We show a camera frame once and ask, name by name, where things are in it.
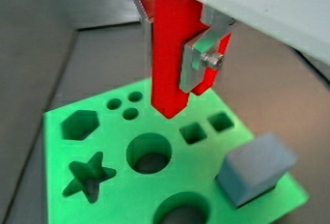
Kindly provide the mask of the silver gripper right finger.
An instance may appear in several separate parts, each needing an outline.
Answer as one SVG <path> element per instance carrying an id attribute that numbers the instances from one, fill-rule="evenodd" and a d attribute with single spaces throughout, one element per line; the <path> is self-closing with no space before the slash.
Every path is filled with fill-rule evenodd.
<path id="1" fill-rule="evenodd" d="M 202 6 L 201 21 L 209 28 L 185 43 L 183 48 L 179 88 L 185 93 L 190 93 L 202 83 L 208 70 L 220 69 L 225 57 L 225 53 L 218 51 L 220 42 L 236 22 L 208 5 Z"/>

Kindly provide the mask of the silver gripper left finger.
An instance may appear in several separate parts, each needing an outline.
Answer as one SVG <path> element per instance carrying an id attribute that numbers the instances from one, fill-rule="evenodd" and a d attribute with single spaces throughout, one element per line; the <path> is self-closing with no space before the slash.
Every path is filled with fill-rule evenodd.
<path id="1" fill-rule="evenodd" d="M 147 65 L 153 66 L 155 0 L 133 0 L 133 2 L 141 16 L 139 20 L 143 28 Z"/>

